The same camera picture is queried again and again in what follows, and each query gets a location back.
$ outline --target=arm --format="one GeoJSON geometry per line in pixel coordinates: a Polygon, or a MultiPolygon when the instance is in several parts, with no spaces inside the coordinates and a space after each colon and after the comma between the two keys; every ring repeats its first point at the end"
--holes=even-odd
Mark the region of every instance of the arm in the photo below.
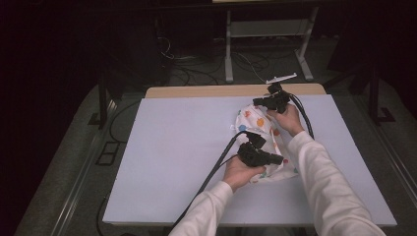
{"type": "Polygon", "coordinates": [[[385,235],[331,160],[326,149],[301,126],[298,110],[288,105],[283,114],[269,111],[293,138],[294,157],[319,235],[385,235]]]}
{"type": "Polygon", "coordinates": [[[233,193],[249,180],[265,171],[263,166],[251,168],[235,156],[226,164],[223,180],[211,190],[200,193],[193,200],[187,214],[169,235],[214,236],[224,208],[233,193]]]}

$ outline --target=wrist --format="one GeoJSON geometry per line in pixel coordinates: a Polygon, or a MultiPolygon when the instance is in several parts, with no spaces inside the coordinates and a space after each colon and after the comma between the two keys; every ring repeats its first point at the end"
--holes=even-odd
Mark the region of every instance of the wrist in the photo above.
{"type": "Polygon", "coordinates": [[[289,134],[290,134],[291,137],[295,137],[296,135],[300,134],[303,131],[304,131],[303,127],[296,127],[294,129],[290,130],[289,134]]]}
{"type": "Polygon", "coordinates": [[[223,179],[222,181],[224,183],[226,183],[228,186],[230,186],[230,188],[232,189],[233,193],[235,193],[236,190],[239,189],[239,186],[237,186],[233,181],[231,181],[229,179],[223,179]]]}

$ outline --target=metal frame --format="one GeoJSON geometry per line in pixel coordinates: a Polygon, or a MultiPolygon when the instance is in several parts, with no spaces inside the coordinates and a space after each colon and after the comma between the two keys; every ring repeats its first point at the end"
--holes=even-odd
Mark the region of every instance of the metal frame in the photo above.
{"type": "Polygon", "coordinates": [[[230,10],[227,11],[226,22],[226,56],[224,58],[226,82],[233,83],[233,69],[230,57],[230,40],[231,37],[244,37],[244,36],[271,36],[271,35],[293,35],[298,34],[298,31],[292,32],[291,26],[296,23],[300,29],[304,28],[301,33],[304,35],[303,43],[299,50],[295,52],[298,63],[304,74],[304,78],[307,82],[311,82],[314,77],[310,71],[309,65],[304,57],[307,49],[307,45],[310,40],[311,33],[313,31],[314,23],[316,20],[319,7],[314,7],[310,18],[308,20],[284,20],[284,21],[262,21],[262,22],[239,22],[233,23],[231,21],[230,10]]]}

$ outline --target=wooden table edge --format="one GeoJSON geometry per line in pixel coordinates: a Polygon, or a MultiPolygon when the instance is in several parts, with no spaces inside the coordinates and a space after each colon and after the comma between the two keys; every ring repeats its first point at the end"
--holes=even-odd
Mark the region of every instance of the wooden table edge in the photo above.
{"type": "MultiPolygon", "coordinates": [[[[268,93],[268,85],[153,87],[145,98],[209,97],[209,96],[260,96],[268,93]]],[[[326,94],[320,84],[282,84],[285,91],[296,95],[326,94]]]]}

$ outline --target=person's right hand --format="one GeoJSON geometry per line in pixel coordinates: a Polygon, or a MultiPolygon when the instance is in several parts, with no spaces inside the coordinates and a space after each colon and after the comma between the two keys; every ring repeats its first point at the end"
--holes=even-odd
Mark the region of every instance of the person's right hand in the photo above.
{"type": "Polygon", "coordinates": [[[282,114],[274,110],[268,110],[267,114],[275,118],[282,129],[288,131],[292,137],[304,131],[304,128],[300,122],[298,109],[292,104],[287,104],[286,109],[282,114]]]}

